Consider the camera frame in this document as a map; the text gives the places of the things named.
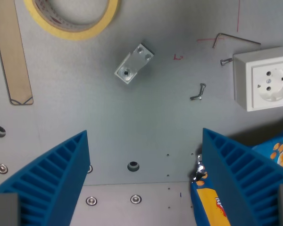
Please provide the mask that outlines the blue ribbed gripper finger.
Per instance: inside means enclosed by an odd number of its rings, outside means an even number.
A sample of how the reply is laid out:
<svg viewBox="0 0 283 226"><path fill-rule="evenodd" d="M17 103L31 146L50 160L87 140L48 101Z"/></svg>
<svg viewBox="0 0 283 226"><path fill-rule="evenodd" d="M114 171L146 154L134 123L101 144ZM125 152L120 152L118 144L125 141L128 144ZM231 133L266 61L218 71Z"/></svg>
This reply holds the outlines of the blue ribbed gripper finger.
<svg viewBox="0 0 283 226"><path fill-rule="evenodd" d="M278 226L283 167L251 148L203 129L202 161L232 226Z"/></svg>
<svg viewBox="0 0 283 226"><path fill-rule="evenodd" d="M0 184L0 194L19 196L22 226L68 226L88 169L84 130L10 176Z"/></svg>

